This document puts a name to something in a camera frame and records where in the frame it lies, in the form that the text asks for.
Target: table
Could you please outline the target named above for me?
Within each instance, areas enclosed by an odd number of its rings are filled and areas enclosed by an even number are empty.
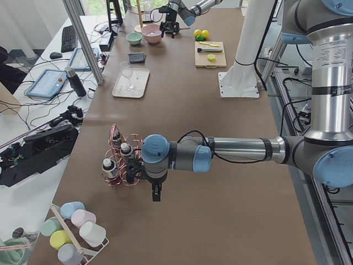
[[[126,135],[159,133],[169,140],[191,129],[217,137],[278,135],[265,92],[259,99],[221,98],[219,70],[194,65],[196,28],[223,41],[228,69],[242,22],[239,9],[212,9],[174,40],[133,47],[124,36],[138,20],[129,14],[124,21],[54,197],[57,205],[82,201],[106,228],[110,244],[91,264],[316,264],[287,166],[214,160],[208,173],[170,171],[160,203],[152,202],[147,182],[112,189],[100,177],[113,123]],[[113,98],[119,63],[129,52],[147,54],[145,96]],[[49,238],[40,236],[29,264],[60,264]]]
[[[82,22],[87,29],[88,38],[92,42],[92,46],[98,46],[98,43],[95,42],[99,40],[100,35],[93,31],[93,28],[99,24],[107,21],[105,16],[82,16]],[[71,25],[69,19],[63,24],[63,27]],[[61,48],[61,33],[62,28],[55,35],[53,40],[49,43],[48,47],[42,53],[41,58],[38,59],[36,64],[45,62],[45,60],[50,60],[49,54],[53,51],[60,51]],[[72,52],[63,53],[63,59],[69,59]],[[68,61],[55,61],[51,63],[44,63],[38,65],[30,71],[24,81],[33,81],[40,76],[44,69],[64,69],[67,66]],[[90,71],[77,72],[82,80],[85,80],[84,87],[86,90],[88,88],[96,89],[97,85],[95,79]],[[25,90],[30,87],[31,83],[23,83],[14,96],[21,104],[25,103],[37,103],[34,100],[31,100],[29,97],[24,95]],[[61,92],[71,91],[72,88],[69,85],[69,82],[65,84]],[[89,96],[92,97],[94,93],[88,92]],[[63,95],[61,98],[66,99],[64,103],[59,104],[56,108],[49,112],[52,107],[55,105],[49,106],[33,106],[30,107],[30,115],[28,120],[32,120],[36,117],[44,116],[40,119],[37,119],[33,122],[34,125],[40,125],[56,116],[59,113],[63,113],[67,110],[67,106],[75,102],[75,105],[82,108],[85,112],[88,110],[88,107],[91,103],[91,99],[83,97],[81,100],[77,100],[78,97],[74,93]],[[19,115],[25,119],[28,114],[28,107],[21,107]],[[28,131],[27,126],[17,115],[3,115],[0,114],[0,141],[5,143],[16,136]],[[49,202],[52,201],[57,186],[60,182],[63,171],[66,167],[68,158],[62,159],[58,162],[56,167],[50,168],[43,174],[35,174],[28,177],[27,179],[17,183],[16,185],[8,188],[6,186],[0,186],[1,194],[1,203],[0,203],[0,220],[1,220],[1,229],[0,237],[3,240],[7,240],[12,237],[12,232],[18,227],[23,227],[25,231],[29,232],[39,232],[42,223],[45,220],[45,216],[49,210]]]

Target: brown table surface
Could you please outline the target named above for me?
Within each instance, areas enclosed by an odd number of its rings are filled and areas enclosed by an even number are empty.
[[[133,47],[125,35],[137,21],[132,14],[124,21],[54,198],[57,205],[82,201],[106,228],[110,244],[92,264],[316,264],[287,166],[213,160],[208,173],[170,171],[159,203],[147,181],[112,189],[101,179],[113,123],[124,135],[169,140],[192,129],[215,137],[278,135],[265,92],[259,99],[221,98],[220,70],[194,64],[193,32],[200,28],[210,31],[209,41],[223,41],[226,69],[233,65],[240,9],[212,9],[174,40]],[[114,98],[119,63],[130,52],[147,54],[145,96]],[[61,264],[48,237],[39,237],[29,264]]]

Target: pink bowl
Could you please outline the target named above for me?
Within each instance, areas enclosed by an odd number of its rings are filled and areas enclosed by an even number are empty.
[[[141,29],[143,38],[149,43],[158,43],[162,40],[162,32],[159,30],[159,25],[150,24]]]

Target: wine glass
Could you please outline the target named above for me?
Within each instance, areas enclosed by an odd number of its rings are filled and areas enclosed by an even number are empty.
[[[121,70],[121,75],[129,80],[129,84],[126,86],[126,89],[130,92],[134,91],[136,89],[136,85],[132,84],[130,81],[130,78],[132,77],[132,74],[133,74],[133,69],[131,68],[130,63],[122,62],[120,64],[120,70]]]

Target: white desk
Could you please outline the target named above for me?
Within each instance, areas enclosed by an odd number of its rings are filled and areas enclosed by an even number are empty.
[[[94,32],[94,27],[107,21],[107,17],[97,17],[97,16],[86,16],[82,17],[82,22],[84,28],[87,31],[88,39],[92,43],[92,47],[99,47],[98,40],[100,35]],[[69,19],[64,23],[63,27],[71,25]],[[41,55],[45,60],[50,60],[49,54],[53,51],[60,51],[61,49],[61,33],[62,28],[55,35],[53,40],[50,42],[46,50]],[[63,59],[69,59],[71,57],[71,52],[63,53]],[[43,62],[41,58],[38,59],[37,63]],[[64,69],[68,64],[68,61],[56,61],[55,65],[60,69]],[[50,63],[44,63],[38,65],[30,71],[27,75],[25,81],[35,81],[36,78],[40,76],[44,69],[56,69],[56,67]],[[84,87],[86,91],[89,88],[96,89],[96,81],[90,71],[77,72],[79,77],[84,80]],[[25,103],[36,103],[29,97],[24,95],[26,89],[30,87],[31,83],[24,83],[21,85],[14,96],[21,104]],[[67,81],[61,92],[71,91],[72,88]],[[94,93],[89,92],[89,96],[93,97]],[[67,106],[71,105],[78,97],[75,92],[71,93],[68,99],[61,103],[58,107],[55,107],[50,114],[44,118],[35,120],[34,125],[42,124],[67,110]],[[82,108],[84,112],[88,110],[91,99],[87,96],[75,102],[75,105]],[[55,105],[36,105],[30,107],[30,114],[28,120],[43,116],[48,114],[49,109]],[[19,115],[25,119],[28,114],[28,107],[21,107]],[[17,115],[3,115],[0,114],[0,144],[3,144],[16,136],[28,131],[27,126]],[[49,203],[52,201],[54,194],[56,192],[57,186],[62,177],[63,171],[67,164],[67,158],[60,160],[58,165],[45,171],[43,174],[35,174],[27,179],[17,183],[16,185],[8,188],[6,186],[0,185],[0,237],[3,240],[11,238],[12,232],[18,227],[23,227],[27,232],[38,232],[40,231],[41,225],[49,210]]]

